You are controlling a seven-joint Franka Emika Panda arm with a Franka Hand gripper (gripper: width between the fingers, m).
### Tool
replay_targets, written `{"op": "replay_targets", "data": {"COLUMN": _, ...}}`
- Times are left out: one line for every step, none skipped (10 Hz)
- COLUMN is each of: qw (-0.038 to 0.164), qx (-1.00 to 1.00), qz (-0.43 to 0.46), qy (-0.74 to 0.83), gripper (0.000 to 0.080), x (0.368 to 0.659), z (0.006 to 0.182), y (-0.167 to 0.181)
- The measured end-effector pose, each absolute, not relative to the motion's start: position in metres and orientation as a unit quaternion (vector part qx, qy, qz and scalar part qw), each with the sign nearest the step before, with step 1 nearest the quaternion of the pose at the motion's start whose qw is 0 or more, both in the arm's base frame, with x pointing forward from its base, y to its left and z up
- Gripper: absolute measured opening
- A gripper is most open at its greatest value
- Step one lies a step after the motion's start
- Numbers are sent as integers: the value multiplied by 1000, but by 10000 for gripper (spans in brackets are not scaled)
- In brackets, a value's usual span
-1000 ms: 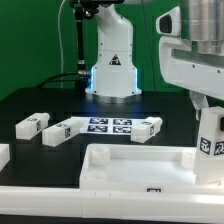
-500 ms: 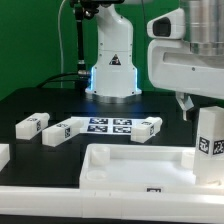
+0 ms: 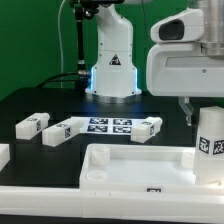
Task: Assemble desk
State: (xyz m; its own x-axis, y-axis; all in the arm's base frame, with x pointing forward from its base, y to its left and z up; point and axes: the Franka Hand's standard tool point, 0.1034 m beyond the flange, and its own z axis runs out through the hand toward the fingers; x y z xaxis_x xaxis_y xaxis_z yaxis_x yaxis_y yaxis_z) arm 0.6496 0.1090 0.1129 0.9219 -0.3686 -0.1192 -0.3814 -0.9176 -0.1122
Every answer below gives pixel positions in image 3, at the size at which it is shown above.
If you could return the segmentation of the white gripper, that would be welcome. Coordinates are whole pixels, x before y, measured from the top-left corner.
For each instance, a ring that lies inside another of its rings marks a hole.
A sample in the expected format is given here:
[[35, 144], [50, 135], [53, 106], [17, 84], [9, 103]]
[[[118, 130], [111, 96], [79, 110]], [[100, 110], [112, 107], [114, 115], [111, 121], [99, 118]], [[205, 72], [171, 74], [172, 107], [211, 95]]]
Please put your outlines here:
[[224, 7], [187, 8], [151, 28], [147, 88], [156, 96], [178, 96], [192, 125], [189, 97], [224, 97]]

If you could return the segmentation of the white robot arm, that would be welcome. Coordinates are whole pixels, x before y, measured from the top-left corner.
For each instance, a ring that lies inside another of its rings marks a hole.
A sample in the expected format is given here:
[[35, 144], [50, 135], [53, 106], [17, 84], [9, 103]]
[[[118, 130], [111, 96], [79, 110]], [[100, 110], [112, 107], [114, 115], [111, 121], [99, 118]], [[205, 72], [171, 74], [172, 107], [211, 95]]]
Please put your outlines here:
[[[224, 98], [224, 0], [187, 0], [187, 8], [152, 26], [146, 84], [154, 96], [176, 97], [194, 123], [192, 97]], [[140, 0], [70, 0], [77, 20], [97, 19], [98, 59], [86, 94], [123, 103], [141, 93], [132, 63], [133, 26], [117, 4]]]

